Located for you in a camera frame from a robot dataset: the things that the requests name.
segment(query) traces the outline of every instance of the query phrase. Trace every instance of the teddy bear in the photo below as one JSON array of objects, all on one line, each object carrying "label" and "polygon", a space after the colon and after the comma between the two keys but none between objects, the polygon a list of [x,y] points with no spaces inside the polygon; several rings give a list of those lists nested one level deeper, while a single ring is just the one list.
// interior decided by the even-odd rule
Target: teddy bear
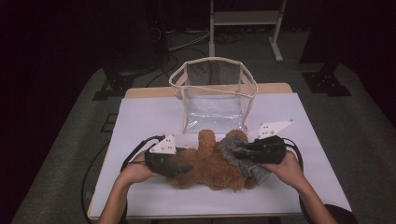
[{"label": "teddy bear", "polygon": [[[248,141],[248,137],[240,130],[232,130],[226,137],[235,137]],[[170,163],[179,167],[191,167],[184,174],[167,177],[168,182],[178,188],[187,189],[196,184],[205,184],[213,190],[233,189],[234,191],[253,189],[256,181],[230,164],[223,158],[219,142],[211,130],[202,130],[198,134],[198,148],[186,148],[170,158]]]}]

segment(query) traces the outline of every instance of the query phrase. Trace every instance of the gray carpet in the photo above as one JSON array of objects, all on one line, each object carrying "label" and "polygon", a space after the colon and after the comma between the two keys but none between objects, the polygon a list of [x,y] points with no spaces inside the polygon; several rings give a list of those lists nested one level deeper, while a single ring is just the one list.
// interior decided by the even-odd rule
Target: gray carpet
[{"label": "gray carpet", "polygon": [[[275,61],[267,39],[269,33],[237,35],[243,38],[232,44],[217,44],[216,53],[241,61],[257,82],[289,83],[299,94],[359,223],[395,223],[395,129],[363,88],[358,76],[343,65],[337,68],[335,75],[352,96],[329,97],[325,93],[311,93],[302,72],[318,71],[322,64],[299,64],[307,35],[308,32],[280,33],[278,45],[283,63]],[[178,46],[194,38],[196,35],[170,35],[170,44]],[[208,52],[207,43],[190,48],[199,49],[206,55]],[[204,56],[192,49],[172,53],[178,58],[176,68],[185,61]],[[170,58],[164,69],[175,64],[175,59]],[[134,87],[146,87],[161,72],[159,69],[138,77]],[[13,223],[87,223],[80,202],[82,181],[93,161],[83,190],[83,203],[88,208],[106,155],[106,142],[111,137],[111,133],[103,132],[102,128],[109,114],[118,113],[121,100],[120,97],[92,100],[105,80],[106,75],[100,69],[82,90]],[[167,86],[166,76],[158,77],[150,84],[150,87],[158,86]],[[301,216],[282,217],[281,220],[282,223],[305,223]],[[188,220],[185,223],[206,221]],[[212,221],[268,223],[265,218],[215,219],[209,223]],[[130,223],[149,223],[149,220]]]}]

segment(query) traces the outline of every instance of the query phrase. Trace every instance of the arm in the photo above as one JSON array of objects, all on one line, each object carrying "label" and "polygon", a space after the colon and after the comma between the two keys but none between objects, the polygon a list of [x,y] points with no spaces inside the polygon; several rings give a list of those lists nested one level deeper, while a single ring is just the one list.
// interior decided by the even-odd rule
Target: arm
[{"label": "arm", "polygon": [[337,223],[305,178],[292,152],[288,151],[280,164],[262,164],[262,167],[273,172],[280,180],[297,190],[308,215],[315,223]]},{"label": "arm", "polygon": [[[134,161],[144,161],[145,153],[142,152],[136,156]],[[133,183],[139,183],[155,176],[150,169],[144,164],[128,165],[114,181],[113,188],[108,196],[105,208],[99,217],[98,224],[119,223],[124,212],[129,187]]]}]

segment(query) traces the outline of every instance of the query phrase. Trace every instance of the white shelf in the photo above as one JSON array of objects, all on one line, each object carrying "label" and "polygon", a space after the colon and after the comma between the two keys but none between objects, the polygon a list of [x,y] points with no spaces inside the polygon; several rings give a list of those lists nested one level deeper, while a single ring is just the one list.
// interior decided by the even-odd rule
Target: white shelf
[{"label": "white shelf", "polygon": [[278,10],[215,12],[214,25],[276,24]]}]

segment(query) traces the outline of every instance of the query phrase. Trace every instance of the forearm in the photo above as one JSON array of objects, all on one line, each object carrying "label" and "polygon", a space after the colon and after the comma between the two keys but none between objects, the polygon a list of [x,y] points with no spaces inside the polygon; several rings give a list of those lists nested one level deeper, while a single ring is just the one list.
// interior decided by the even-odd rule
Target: forearm
[{"label": "forearm", "polygon": [[315,223],[337,223],[308,181],[305,181],[296,190],[304,203],[306,212]]},{"label": "forearm", "polygon": [[116,180],[108,196],[105,208],[98,224],[119,223],[127,203],[128,189],[131,184]]}]

